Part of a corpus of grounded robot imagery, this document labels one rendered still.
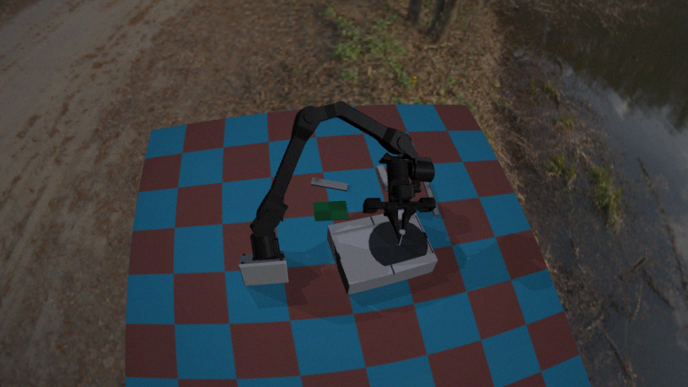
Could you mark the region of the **grey headed pin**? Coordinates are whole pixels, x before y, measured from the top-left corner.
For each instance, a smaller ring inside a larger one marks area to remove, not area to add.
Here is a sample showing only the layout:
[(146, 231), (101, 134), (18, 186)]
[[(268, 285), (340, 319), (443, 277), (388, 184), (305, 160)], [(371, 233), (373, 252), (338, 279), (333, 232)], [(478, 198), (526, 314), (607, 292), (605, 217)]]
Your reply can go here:
[(398, 239), (398, 242), (397, 242), (398, 245), (401, 244), (402, 236), (405, 235), (405, 233), (406, 233), (406, 232), (405, 232), (404, 230), (402, 230), (402, 229), (399, 231), (400, 238)]

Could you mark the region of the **dark grey disc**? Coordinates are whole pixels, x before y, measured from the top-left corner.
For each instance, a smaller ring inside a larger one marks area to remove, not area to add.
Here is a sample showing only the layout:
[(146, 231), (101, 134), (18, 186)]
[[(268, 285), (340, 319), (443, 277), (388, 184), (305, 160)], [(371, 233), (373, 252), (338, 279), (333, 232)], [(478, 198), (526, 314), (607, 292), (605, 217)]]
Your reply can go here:
[(406, 235), (398, 238), (391, 222), (381, 223), (370, 234), (369, 251), (383, 266), (405, 262), (428, 252), (427, 239), (420, 228), (408, 222)]

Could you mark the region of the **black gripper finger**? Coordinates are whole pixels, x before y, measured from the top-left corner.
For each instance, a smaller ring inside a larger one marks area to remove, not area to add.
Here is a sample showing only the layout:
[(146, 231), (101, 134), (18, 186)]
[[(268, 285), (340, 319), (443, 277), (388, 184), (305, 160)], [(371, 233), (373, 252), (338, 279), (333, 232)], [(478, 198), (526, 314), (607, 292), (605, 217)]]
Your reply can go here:
[(398, 210), (386, 210), (384, 213), (384, 216), (387, 216), (389, 221), (391, 222), (392, 226), (395, 229), (397, 238), (400, 238), (400, 224), (399, 224), (399, 218), (398, 218)]
[[(401, 229), (404, 230), (405, 232), (407, 231), (408, 222), (409, 222), (411, 216), (414, 215), (416, 212), (417, 212), (417, 209), (405, 210), (405, 212), (402, 214)], [(406, 235), (406, 233), (405, 233), (405, 235)], [(405, 235), (403, 235), (402, 238), (404, 238)]]

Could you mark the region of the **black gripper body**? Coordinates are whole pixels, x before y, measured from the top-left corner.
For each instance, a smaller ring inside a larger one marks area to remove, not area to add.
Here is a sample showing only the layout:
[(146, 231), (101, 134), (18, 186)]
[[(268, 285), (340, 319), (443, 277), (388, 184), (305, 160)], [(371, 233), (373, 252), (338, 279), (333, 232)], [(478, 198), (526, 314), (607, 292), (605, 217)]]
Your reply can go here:
[[(410, 183), (409, 178), (405, 176), (395, 176), (389, 177), (387, 179), (388, 187), (388, 202), (381, 202), (380, 198), (366, 198), (363, 203), (363, 213), (370, 214), (375, 213), (377, 210), (414, 210), (417, 209), (419, 212), (430, 212), (436, 207), (434, 198), (421, 198), (418, 202), (410, 202), (408, 197), (403, 199), (389, 199), (389, 188), (390, 182), (395, 181), (396, 184)], [(404, 205), (404, 206), (403, 206)]]

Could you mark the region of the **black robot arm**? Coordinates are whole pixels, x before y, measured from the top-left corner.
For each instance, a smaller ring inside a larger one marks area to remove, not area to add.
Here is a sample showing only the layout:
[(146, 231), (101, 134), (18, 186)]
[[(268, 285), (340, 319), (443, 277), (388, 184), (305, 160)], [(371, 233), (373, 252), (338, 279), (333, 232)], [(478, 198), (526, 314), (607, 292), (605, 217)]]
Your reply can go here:
[[(412, 139), (397, 129), (387, 128), (373, 118), (355, 110), (344, 101), (323, 106), (306, 106), (297, 113), (292, 126), (292, 137), (281, 160), (270, 191), (262, 200), (256, 211), (256, 218), (251, 222), (250, 235), (253, 249), (252, 260), (278, 259), (280, 254), (279, 239), (275, 228), (283, 221), (288, 206), (283, 204), (285, 192), (297, 166), (303, 148), (320, 122), (339, 118), (355, 128), (374, 137), (389, 153), (385, 153), (379, 163), (386, 163), (387, 179), (395, 176), (410, 177), (411, 184), (390, 182), (389, 199), (409, 199), (415, 193), (421, 193), (420, 181), (433, 182), (435, 169), (432, 158), (419, 157), (412, 145)], [(408, 160), (404, 160), (408, 159)]]

